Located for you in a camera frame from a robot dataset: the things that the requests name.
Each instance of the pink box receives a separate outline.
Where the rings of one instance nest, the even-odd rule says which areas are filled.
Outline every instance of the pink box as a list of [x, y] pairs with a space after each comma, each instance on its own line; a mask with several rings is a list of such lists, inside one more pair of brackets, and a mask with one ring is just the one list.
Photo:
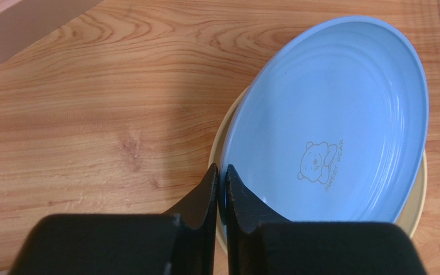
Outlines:
[[0, 64], [102, 0], [0, 0]]

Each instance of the plate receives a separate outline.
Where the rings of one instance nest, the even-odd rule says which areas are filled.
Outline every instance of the plate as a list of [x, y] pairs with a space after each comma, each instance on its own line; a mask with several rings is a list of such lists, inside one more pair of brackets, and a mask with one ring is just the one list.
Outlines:
[[[223, 144], [225, 142], [225, 136], [232, 120], [232, 114], [237, 109], [239, 102], [242, 100], [245, 91], [236, 99], [232, 104], [227, 114], [223, 118], [218, 132], [215, 135], [215, 140], [211, 146], [210, 158], [208, 161], [208, 167], [212, 163], [219, 163], [222, 157]], [[427, 193], [427, 157], [423, 154], [423, 159], [420, 164], [420, 169], [417, 173], [417, 178], [411, 189], [410, 196], [401, 212], [400, 216], [396, 220], [396, 224], [403, 229], [403, 231], [411, 238], [417, 229], [418, 222], [423, 212], [423, 204], [425, 202], [425, 195]], [[222, 246], [223, 251], [227, 253], [227, 242], [220, 219], [220, 213], [217, 214], [217, 239]]]
[[394, 223], [428, 119], [423, 66], [401, 32], [370, 17], [322, 23], [283, 47], [247, 89], [223, 145], [221, 190], [233, 164], [291, 221]]

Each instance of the oval blue plate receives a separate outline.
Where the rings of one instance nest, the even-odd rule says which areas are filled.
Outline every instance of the oval blue plate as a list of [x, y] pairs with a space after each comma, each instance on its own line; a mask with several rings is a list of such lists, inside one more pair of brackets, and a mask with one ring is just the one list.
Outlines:
[[221, 188], [233, 164], [292, 221], [395, 222], [428, 120], [425, 73], [408, 39], [378, 19], [334, 19], [288, 43], [253, 81], [227, 134]]

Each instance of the bear drawing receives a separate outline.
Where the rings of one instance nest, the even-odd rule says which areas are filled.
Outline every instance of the bear drawing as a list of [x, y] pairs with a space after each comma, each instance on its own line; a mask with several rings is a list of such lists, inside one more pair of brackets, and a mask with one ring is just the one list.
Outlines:
[[307, 143], [307, 151], [303, 155], [300, 164], [298, 179], [309, 179], [311, 182], [326, 184], [332, 170], [332, 163], [337, 153], [337, 145], [322, 142]]

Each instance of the tabletop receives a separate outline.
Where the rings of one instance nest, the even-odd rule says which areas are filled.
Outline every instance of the tabletop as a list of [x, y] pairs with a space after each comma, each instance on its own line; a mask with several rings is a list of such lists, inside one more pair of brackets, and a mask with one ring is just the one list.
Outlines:
[[[429, 85], [429, 182], [413, 242], [440, 274], [440, 0], [105, 0], [0, 65], [0, 270], [53, 213], [160, 213], [199, 183], [266, 62], [315, 24], [380, 18]], [[215, 274], [227, 274], [216, 247]]]

